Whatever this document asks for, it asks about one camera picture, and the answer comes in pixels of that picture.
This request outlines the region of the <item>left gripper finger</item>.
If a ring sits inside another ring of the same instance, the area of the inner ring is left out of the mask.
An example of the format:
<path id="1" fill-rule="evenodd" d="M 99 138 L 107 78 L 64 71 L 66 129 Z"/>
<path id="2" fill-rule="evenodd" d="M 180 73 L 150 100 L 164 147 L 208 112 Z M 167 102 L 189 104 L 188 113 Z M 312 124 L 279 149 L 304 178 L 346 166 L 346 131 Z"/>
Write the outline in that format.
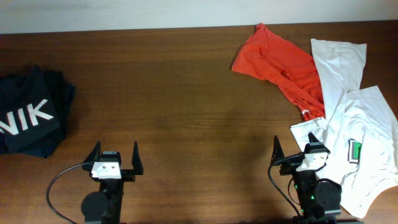
<path id="1" fill-rule="evenodd" d="M 144 167 L 143 167 L 140 155 L 139 155 L 137 141 L 134 142 L 131 164 L 133 166 L 133 171 L 135 174 L 143 174 L 144 173 Z"/>
<path id="2" fill-rule="evenodd" d="M 89 163 L 89 164 L 94 164 L 96 161 L 99 160 L 101 155 L 101 143 L 98 141 L 93 150 L 88 154 L 86 159 L 84 160 L 84 163 Z"/>

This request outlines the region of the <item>orange t-shirt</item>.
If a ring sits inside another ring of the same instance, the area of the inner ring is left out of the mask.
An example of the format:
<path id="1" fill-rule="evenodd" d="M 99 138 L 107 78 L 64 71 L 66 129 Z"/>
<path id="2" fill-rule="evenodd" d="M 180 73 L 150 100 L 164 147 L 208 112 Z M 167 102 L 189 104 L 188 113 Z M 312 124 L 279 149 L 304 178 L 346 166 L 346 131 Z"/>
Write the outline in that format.
<path id="1" fill-rule="evenodd" d="M 320 77 L 311 55 L 258 24 L 240 48 L 231 70 L 279 87 L 303 119 L 325 117 Z"/>

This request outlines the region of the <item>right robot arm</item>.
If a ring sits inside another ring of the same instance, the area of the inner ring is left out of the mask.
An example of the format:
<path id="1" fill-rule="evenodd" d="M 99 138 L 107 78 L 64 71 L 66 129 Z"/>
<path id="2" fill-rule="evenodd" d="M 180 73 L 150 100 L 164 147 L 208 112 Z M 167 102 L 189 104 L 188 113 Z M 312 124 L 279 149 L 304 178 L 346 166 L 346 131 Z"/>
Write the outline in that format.
<path id="1" fill-rule="evenodd" d="M 341 185 L 330 180 L 320 179 L 317 172 L 326 166 L 330 150 L 313 133 L 308 134 L 309 142 L 303 152 L 284 156 L 279 138 L 274 137 L 274 148 L 268 177 L 273 186 L 288 201 L 296 212 L 293 224 L 298 223 L 336 223 L 336 216 L 341 213 Z M 289 175 L 290 185 L 294 185 L 299 207 L 286 196 L 270 175 L 273 167 L 279 167 L 280 175 Z"/>

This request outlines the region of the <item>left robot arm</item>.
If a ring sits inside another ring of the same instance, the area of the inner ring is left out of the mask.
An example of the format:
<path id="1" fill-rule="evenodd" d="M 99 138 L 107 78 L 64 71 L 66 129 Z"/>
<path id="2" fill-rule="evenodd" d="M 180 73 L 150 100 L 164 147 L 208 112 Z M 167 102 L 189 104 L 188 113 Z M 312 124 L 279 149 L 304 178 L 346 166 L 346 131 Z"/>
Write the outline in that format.
<path id="1" fill-rule="evenodd" d="M 97 142 L 83 161 L 83 170 L 99 183 L 99 190 L 88 194 L 81 203 L 85 223 L 120 224 L 124 195 L 124 184 L 134 182 L 137 175 L 144 174 L 135 142 L 131 158 L 132 169 L 121 168 L 121 154 L 118 151 L 101 151 Z"/>

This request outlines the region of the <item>white t-shirt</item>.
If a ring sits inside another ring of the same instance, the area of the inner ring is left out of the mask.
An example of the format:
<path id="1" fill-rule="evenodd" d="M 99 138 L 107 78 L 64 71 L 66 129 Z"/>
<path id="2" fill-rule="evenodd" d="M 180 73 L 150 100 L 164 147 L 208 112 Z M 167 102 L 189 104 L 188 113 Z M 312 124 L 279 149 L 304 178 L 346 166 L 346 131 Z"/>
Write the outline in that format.
<path id="1" fill-rule="evenodd" d="M 361 88 L 366 44 L 311 40 L 325 115 L 291 126 L 303 149 L 313 133 L 329 150 L 319 178 L 342 186 L 341 206 L 364 218 L 376 197 L 397 186 L 397 118 L 378 86 Z"/>

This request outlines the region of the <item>folded dark navy t-shirt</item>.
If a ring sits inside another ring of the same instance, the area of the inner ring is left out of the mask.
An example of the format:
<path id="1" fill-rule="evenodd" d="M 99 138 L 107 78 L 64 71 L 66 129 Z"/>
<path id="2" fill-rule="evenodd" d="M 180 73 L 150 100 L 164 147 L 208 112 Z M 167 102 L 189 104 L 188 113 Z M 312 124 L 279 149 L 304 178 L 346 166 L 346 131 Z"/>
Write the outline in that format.
<path id="1" fill-rule="evenodd" d="M 50 156 L 66 138 L 74 95 L 61 71 L 1 77 L 1 154 Z"/>

